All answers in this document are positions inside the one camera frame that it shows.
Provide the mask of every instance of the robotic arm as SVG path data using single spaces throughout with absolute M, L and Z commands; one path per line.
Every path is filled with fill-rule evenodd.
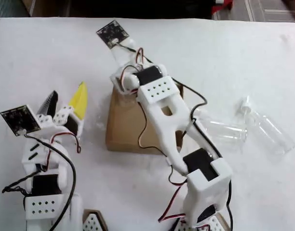
M 193 111 L 185 104 L 166 68 L 146 62 L 143 50 L 139 49 L 135 62 L 127 63 L 111 80 L 120 94 L 137 94 L 136 100 L 154 126 L 163 153 L 172 167 L 187 178 L 183 211 L 187 223 L 195 228 L 226 204 L 232 170 L 200 121 L 190 116 Z M 171 115 L 164 114 L 164 107 L 170 109 Z M 178 130 L 185 131 L 200 146 L 183 158 L 175 143 Z
M 19 180 L 3 190 L 20 191 L 25 195 L 27 231 L 82 230 L 82 199 L 74 193 L 76 172 L 62 143 L 76 141 L 77 152 L 80 152 L 77 137 L 81 135 L 84 123 L 86 86 L 81 83 L 69 104 L 55 112 L 57 98 L 57 93 L 52 92 L 37 115 L 34 115 L 28 106 L 1 113 L 15 135 L 24 133 L 28 138 L 22 158 L 24 170 L 29 176 L 25 178 L 26 187 L 14 188 L 22 181 Z M 69 164 L 73 170 L 70 193 L 67 175 Z

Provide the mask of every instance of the clear plastic bottle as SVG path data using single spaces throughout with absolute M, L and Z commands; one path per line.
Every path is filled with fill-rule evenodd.
M 253 109 L 249 96 L 240 107 L 244 121 L 249 130 L 267 151 L 273 155 L 284 155 L 295 148 L 295 142 L 270 117 Z

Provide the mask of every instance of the cardboard piece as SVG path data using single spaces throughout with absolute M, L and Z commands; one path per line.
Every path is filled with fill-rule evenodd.
M 177 86 L 183 97 L 183 87 Z M 118 94 L 115 89 L 112 91 L 106 132 L 107 149 L 116 152 L 161 154 L 155 148 L 142 149 L 138 146 L 138 137 L 145 126 L 145 118 L 141 107 L 135 101 L 135 96 L 127 97 L 132 97 L 132 99 L 128 99 L 129 102 L 125 103 L 124 96 Z M 163 111 L 166 115 L 170 113 L 169 108 Z M 182 132 L 178 131 L 176 133 L 176 145 L 182 147 L 182 143 Z M 141 138 L 141 145 L 160 148 L 158 136 L 148 119 L 147 129 Z

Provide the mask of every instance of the circuit board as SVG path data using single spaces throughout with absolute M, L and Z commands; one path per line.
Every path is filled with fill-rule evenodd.
M 27 105 L 17 107 L 0 113 L 15 136 L 18 131 L 25 129 L 27 133 L 40 130 L 38 121 Z
M 112 43 L 113 40 L 116 40 L 117 43 L 120 43 L 129 37 L 126 31 L 116 20 L 113 20 L 111 23 L 105 25 L 96 33 L 110 49 L 115 46 L 115 44 Z

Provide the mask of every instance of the white tablecloth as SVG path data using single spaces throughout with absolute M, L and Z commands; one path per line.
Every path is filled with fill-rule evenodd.
M 106 150 L 105 132 L 117 65 L 95 33 L 111 19 L 0 19 L 0 112 L 29 104 L 35 111 L 57 90 L 67 102 L 81 81 L 89 91 L 82 153 L 67 147 L 76 166 L 84 207 L 99 209 L 110 230 L 167 230 L 157 218 L 175 187 L 162 156 Z M 130 20 L 120 24 L 166 65 L 171 76 L 194 87 L 218 119 L 233 121 L 247 94 L 295 140 L 295 24 L 185 20 Z M 186 93 L 194 104 L 198 97 Z M 25 175 L 24 138 L 0 116 L 0 230 L 25 230 L 22 195 L 1 194 Z M 183 154 L 193 149 L 185 143 Z M 273 163 L 249 136 L 243 153 L 225 152 L 234 171 L 231 210 L 236 231 L 295 230 L 295 149 Z M 170 213 L 180 212 L 185 189 Z

